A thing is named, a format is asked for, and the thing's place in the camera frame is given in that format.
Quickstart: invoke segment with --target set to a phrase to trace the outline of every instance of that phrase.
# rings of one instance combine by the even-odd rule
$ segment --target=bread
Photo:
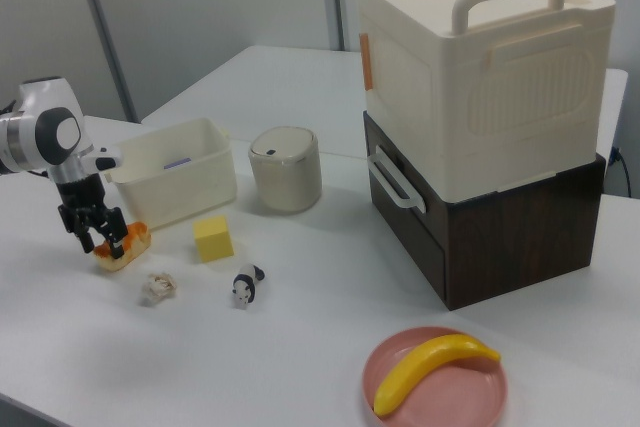
[[[119,259],[111,256],[111,248],[105,241],[93,249],[93,255],[98,261],[98,265],[109,272],[116,272],[128,265],[133,259],[142,254],[151,245],[151,234],[146,224],[134,222],[127,225],[129,233],[122,240],[124,255]]]

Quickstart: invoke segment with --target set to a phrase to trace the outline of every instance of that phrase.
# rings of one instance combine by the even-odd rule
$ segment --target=panda figurine
[[[256,296],[256,283],[264,279],[264,271],[255,265],[245,265],[233,279],[233,293],[236,305],[246,309]]]

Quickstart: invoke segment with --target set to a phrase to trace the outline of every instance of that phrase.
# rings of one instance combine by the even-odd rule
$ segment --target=banana
[[[443,364],[469,357],[500,361],[500,353],[465,334],[443,335],[418,345],[391,369],[378,387],[374,413],[378,417],[392,413],[427,374]]]

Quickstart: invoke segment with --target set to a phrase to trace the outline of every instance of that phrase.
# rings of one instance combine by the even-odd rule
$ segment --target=yellow sponge
[[[233,255],[231,236],[224,215],[194,222],[193,237],[202,262]]]

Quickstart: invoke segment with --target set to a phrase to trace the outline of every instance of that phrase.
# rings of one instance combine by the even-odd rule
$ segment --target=pink plate
[[[400,359],[427,340],[460,333],[446,327],[419,327],[375,348],[362,374],[373,422],[385,427],[491,427],[498,421],[507,400],[507,379],[500,363],[484,358],[445,364],[422,379],[391,415],[378,418],[373,413],[376,390]]]

